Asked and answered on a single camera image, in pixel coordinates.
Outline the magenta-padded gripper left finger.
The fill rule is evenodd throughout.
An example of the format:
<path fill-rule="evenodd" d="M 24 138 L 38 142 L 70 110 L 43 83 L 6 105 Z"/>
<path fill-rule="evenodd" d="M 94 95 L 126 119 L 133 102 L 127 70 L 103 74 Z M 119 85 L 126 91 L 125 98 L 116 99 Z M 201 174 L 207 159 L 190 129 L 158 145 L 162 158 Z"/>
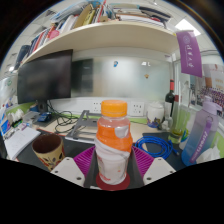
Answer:
<path fill-rule="evenodd" d="M 51 173 L 84 188 L 93 186 L 95 147 L 92 146 L 74 158 L 65 157 Z"/>

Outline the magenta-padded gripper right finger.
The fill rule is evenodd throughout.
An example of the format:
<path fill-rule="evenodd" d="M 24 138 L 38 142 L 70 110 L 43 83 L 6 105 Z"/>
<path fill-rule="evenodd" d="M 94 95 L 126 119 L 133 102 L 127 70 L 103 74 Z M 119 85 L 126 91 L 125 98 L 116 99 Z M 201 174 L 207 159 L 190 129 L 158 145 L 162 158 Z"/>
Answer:
<path fill-rule="evenodd" d="M 134 181 L 138 187 L 151 184 L 175 172 L 162 157 L 153 158 L 135 146 L 132 147 L 131 162 Z"/>

